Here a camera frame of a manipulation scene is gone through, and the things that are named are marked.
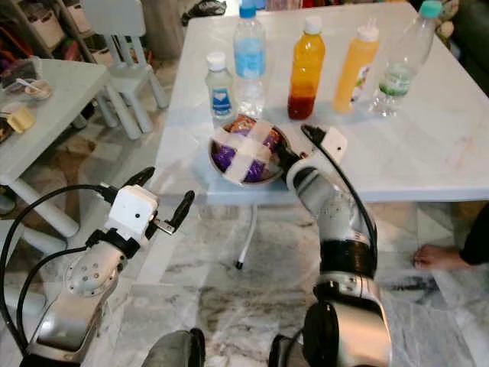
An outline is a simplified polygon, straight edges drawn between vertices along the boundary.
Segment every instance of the bottle cap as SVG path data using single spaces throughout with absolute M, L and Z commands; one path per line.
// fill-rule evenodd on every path
M 226 55 L 224 52 L 211 52 L 206 57 L 207 67 L 211 71 L 220 71 L 226 68 Z
M 423 18 L 437 18 L 442 11 L 442 3 L 436 0 L 426 0 L 421 4 L 419 13 Z
M 320 17 L 312 16 L 307 17 L 304 22 L 304 33 L 307 34 L 320 34 L 322 30 L 322 21 Z
M 252 0 L 242 0 L 239 4 L 240 18 L 254 18 L 257 14 L 257 8 Z
M 379 28 L 375 25 L 376 19 L 369 18 L 367 25 L 357 28 L 357 37 L 363 42 L 375 42 L 379 39 Z

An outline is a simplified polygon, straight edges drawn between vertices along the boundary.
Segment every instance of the water bottle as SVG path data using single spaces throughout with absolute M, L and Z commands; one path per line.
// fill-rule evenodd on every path
M 404 31 L 391 52 L 373 103 L 374 111 L 382 116 L 396 115 L 413 78 L 428 58 L 436 19 L 441 10 L 442 4 L 439 1 L 424 1 L 418 17 Z
M 221 126 L 235 118 L 232 75 L 226 68 L 226 55 L 223 52 L 211 52 L 206 59 L 209 67 L 206 84 L 209 88 L 212 119 Z
M 262 80 L 265 73 L 265 30 L 256 19 L 254 0 L 243 0 L 239 7 L 239 22 L 233 45 L 238 75 L 238 112 L 259 118 L 265 102 Z

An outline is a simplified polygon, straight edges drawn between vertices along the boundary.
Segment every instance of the blue bottle cap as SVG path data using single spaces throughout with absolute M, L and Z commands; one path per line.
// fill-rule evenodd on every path
M 442 11 L 442 3 L 436 0 L 426 0 L 421 4 L 419 13 L 423 18 L 437 18 Z
M 239 5 L 240 18 L 253 18 L 257 14 L 257 7 L 254 0 L 241 0 Z
M 250 8 L 239 7 L 239 17 L 240 18 L 254 18 L 257 14 L 257 9 L 254 6 Z

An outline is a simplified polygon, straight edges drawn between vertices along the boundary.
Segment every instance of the plastic bottle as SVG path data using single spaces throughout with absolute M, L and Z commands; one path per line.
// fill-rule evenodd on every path
M 206 59 L 211 113 L 214 121 L 222 125 L 231 122 L 236 115 L 232 75 L 226 68 L 226 55 L 223 52 L 211 52 Z
M 379 30 L 375 27 L 375 19 L 371 18 L 367 25 L 357 29 L 357 37 L 350 43 L 333 100 L 333 108 L 337 112 L 346 113 L 353 109 L 353 104 L 364 88 L 378 48 Z
M 384 77 L 374 97 L 374 111 L 382 116 L 396 115 L 411 82 L 428 58 L 435 34 L 436 19 L 442 10 L 438 1 L 424 1 L 419 16 L 404 31 L 391 52 Z
M 254 0 L 243 0 L 233 44 L 238 80 L 238 111 L 250 117 L 261 117 L 265 98 L 261 77 L 265 73 L 265 30 L 256 19 Z
M 304 34 L 293 48 L 288 100 L 289 117 L 307 119 L 313 113 L 326 48 L 321 37 L 321 18 L 308 17 Z

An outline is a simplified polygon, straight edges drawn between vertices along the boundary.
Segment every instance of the small white table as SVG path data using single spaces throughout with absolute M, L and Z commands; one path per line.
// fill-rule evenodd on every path
M 0 184 L 10 186 L 29 204 L 38 200 L 40 194 L 20 178 L 22 172 L 92 99 L 96 97 L 99 101 L 102 112 L 105 112 L 104 116 L 108 119 L 107 124 L 117 125 L 117 120 L 109 115 L 109 110 L 100 96 L 105 87 L 130 137 L 141 136 L 141 131 L 129 115 L 121 97 L 108 84 L 110 76 L 106 66 L 63 60 L 40 60 L 40 72 L 41 77 L 53 87 L 53 95 L 46 101 L 32 101 L 28 107 L 36 115 L 36 123 L 25 133 L 13 133 L 0 144 Z M 36 211 L 65 237 L 70 237 L 78 231 L 78 224 L 50 203 L 39 205 Z
M 310 150 L 301 122 L 287 117 L 293 45 L 304 18 L 322 19 L 325 63 L 313 115 L 305 121 L 334 125 L 347 139 L 342 160 L 366 201 L 480 200 L 489 198 L 489 99 L 458 61 L 436 39 L 429 59 L 415 78 L 400 114 L 380 118 L 366 105 L 387 59 L 416 12 L 408 3 L 346 5 L 260 13 L 267 33 L 268 89 L 264 118 L 282 129 L 296 152 Z M 349 41 L 359 25 L 377 19 L 381 48 L 368 77 L 360 111 L 338 115 L 331 108 Z M 182 194 L 193 189 L 209 203 L 291 203 L 296 198 L 281 182 L 245 189 L 221 178 L 209 163 L 213 125 L 204 83 L 205 57 L 222 50 L 234 73 L 232 35 L 238 18 L 196 18 L 189 24 L 173 88 L 165 130 L 156 159 L 153 189 Z

